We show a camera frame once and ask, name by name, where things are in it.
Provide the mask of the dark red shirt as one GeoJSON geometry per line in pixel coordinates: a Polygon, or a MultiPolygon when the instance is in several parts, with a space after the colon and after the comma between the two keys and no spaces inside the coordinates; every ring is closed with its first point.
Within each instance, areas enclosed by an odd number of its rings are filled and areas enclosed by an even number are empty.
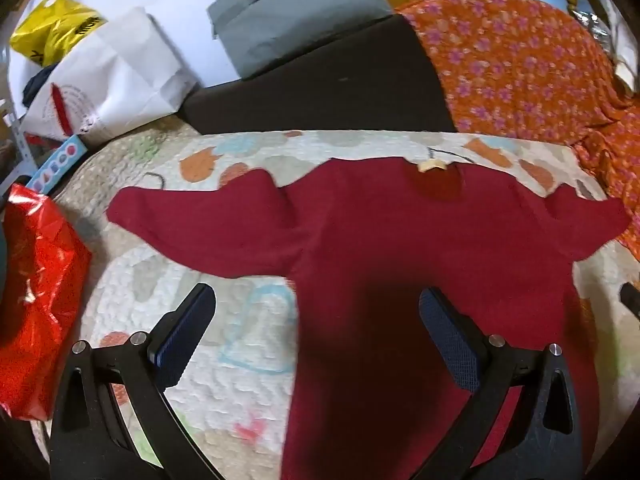
{"type": "Polygon", "coordinates": [[[593,452],[593,331],[573,266],[627,229],[620,200],[568,185],[542,197],[470,164],[332,159],[282,188],[262,169],[212,192],[123,188],[107,219],[191,269],[293,284],[285,479],[405,479],[442,440],[468,396],[420,319],[430,286],[488,334],[563,348],[593,452]]]}

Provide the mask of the yellow plastic bag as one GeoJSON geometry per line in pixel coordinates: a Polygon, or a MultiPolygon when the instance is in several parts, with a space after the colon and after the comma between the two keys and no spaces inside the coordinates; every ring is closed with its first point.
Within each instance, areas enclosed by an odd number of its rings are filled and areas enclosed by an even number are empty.
{"type": "Polygon", "coordinates": [[[106,19],[75,0],[42,0],[14,30],[10,46],[40,67],[58,63],[106,19]]]}

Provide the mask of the light blue dotted box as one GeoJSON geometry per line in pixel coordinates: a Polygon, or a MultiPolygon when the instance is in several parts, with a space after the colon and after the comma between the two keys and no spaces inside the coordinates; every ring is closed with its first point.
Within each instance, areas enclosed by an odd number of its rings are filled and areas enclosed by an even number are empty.
{"type": "Polygon", "coordinates": [[[80,136],[74,134],[63,142],[36,171],[26,184],[36,193],[49,195],[88,153],[80,136]]]}

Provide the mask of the orange floral fabric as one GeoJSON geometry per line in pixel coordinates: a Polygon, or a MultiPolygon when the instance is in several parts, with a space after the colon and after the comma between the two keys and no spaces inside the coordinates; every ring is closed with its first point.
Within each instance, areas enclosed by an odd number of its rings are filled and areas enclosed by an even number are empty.
{"type": "Polygon", "coordinates": [[[399,8],[461,132],[569,146],[631,224],[639,251],[639,100],[578,21],[539,0],[414,0],[399,8]]]}

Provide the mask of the grey fabric bag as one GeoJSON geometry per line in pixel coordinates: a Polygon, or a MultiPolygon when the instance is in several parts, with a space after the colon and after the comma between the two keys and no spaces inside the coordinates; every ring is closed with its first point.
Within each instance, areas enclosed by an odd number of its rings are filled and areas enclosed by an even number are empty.
{"type": "Polygon", "coordinates": [[[387,0],[216,0],[207,9],[243,79],[393,14],[387,0]]]}

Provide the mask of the white paper bag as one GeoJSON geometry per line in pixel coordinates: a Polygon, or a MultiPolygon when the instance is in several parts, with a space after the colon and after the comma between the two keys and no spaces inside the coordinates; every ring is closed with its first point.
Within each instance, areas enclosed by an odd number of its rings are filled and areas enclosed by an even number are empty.
{"type": "Polygon", "coordinates": [[[81,40],[38,91],[24,133],[96,148],[175,114],[196,79],[152,18],[132,8],[81,40]]]}

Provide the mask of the red shiny plastic bag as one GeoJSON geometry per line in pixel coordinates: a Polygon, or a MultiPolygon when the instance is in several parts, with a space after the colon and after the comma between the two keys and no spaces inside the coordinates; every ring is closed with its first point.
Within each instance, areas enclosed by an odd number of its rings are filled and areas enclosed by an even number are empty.
{"type": "Polygon", "coordinates": [[[47,420],[91,252],[53,200],[23,185],[11,188],[2,228],[1,407],[16,419],[47,420]]]}

